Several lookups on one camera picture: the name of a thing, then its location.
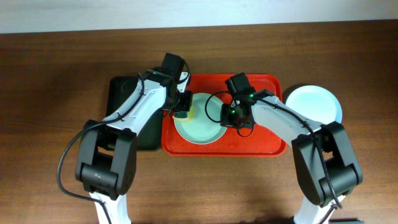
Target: brown wooden surface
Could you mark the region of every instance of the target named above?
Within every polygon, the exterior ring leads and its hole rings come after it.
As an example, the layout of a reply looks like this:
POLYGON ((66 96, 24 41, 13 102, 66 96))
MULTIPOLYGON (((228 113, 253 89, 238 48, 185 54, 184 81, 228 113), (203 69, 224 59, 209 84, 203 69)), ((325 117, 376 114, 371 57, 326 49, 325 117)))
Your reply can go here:
MULTIPOLYGON (((285 90, 324 86, 364 182, 334 218, 398 221, 398 22, 363 21, 0 35, 1 223, 97 223, 91 202, 59 191, 67 142, 105 114, 112 77, 159 65, 165 52, 193 73, 271 73, 285 90)), ((67 189, 77 148, 63 168, 67 189)), ((238 223, 288 218, 303 194, 290 148, 276 158, 171 157, 140 152, 128 193, 136 223, 238 223)))

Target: red tray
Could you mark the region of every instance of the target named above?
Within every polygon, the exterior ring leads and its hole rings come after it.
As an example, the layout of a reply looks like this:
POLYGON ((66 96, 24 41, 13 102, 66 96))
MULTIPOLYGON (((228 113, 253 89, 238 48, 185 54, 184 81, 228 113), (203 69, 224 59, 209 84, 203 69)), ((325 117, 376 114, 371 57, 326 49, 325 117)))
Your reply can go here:
MULTIPOLYGON (((225 80, 234 74, 193 74, 187 90, 195 93, 210 93, 227 90, 225 80)), ((272 91, 282 100, 280 83, 278 79, 267 74, 247 74, 250 84, 255 89, 267 89, 272 91)), ((217 95, 224 103, 229 103, 231 97, 228 94, 217 95)), ((190 143, 182 138, 174 126, 172 116, 163 119, 162 147, 173 156, 262 156, 274 157, 281 155, 286 148, 286 143, 268 129, 255 125, 254 131, 249 137, 241 137, 233 128, 228 128, 225 134, 217 141, 198 145, 190 143)))

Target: black tray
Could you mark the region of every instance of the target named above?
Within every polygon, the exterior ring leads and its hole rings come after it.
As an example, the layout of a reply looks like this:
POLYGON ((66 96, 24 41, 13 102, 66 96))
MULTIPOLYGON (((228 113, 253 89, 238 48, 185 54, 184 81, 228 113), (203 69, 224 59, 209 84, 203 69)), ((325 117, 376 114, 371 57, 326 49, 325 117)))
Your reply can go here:
MULTIPOLYGON (((136 89, 137 77, 114 77, 109 84, 106 115, 116 111, 136 89)), ((137 138, 139 151, 156 151, 162 140, 162 110, 157 110, 148 120, 137 138)))

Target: white backdrop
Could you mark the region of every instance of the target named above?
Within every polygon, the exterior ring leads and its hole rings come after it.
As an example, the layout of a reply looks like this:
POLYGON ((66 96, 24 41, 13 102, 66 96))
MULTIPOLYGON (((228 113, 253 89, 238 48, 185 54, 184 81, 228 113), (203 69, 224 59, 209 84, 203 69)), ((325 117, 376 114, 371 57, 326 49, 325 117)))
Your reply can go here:
POLYGON ((398 0, 0 0, 0 33, 398 19, 398 0))

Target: round plate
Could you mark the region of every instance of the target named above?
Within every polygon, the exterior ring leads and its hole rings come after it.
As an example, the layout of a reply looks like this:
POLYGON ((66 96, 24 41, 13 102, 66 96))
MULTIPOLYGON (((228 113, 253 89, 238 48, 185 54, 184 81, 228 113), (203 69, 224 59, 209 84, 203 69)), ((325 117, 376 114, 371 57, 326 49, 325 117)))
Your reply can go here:
MULTIPOLYGON (((174 120, 175 129, 188 142, 194 144, 209 144, 217 141, 224 135, 226 127, 214 123, 206 116, 205 104, 211 95, 208 93, 196 93, 192 98, 193 118, 181 122, 174 120)), ((223 102, 213 96, 207 104, 207 113, 216 121, 220 120, 220 111, 223 102)))
POLYGON ((332 121, 340 123, 343 119, 343 111, 337 98, 319 86, 308 85, 294 90, 287 98, 286 106, 323 124, 332 121))

